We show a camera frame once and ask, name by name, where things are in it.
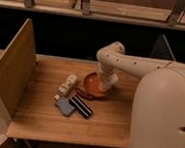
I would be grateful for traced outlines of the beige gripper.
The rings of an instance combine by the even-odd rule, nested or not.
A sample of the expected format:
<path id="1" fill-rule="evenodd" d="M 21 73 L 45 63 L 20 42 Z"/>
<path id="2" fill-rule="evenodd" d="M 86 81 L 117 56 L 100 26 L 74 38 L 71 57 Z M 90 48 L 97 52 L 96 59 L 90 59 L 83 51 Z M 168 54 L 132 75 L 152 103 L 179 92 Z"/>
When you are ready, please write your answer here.
<path id="1" fill-rule="evenodd" d="M 100 73 L 100 85 L 98 88 L 101 92 L 109 91 L 118 80 L 119 78 L 114 72 Z"/>

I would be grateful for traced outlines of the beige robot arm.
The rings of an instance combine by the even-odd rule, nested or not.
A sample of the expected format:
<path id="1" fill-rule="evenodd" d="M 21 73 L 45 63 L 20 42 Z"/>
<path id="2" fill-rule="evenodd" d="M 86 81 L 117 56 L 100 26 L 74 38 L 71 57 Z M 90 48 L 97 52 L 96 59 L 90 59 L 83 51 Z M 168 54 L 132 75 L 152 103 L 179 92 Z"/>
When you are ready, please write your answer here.
<path id="1" fill-rule="evenodd" d="M 129 148 L 185 148 L 185 64 L 129 56 L 120 42 L 96 53 L 100 89 L 118 80 L 117 69 L 140 79 L 133 98 Z"/>

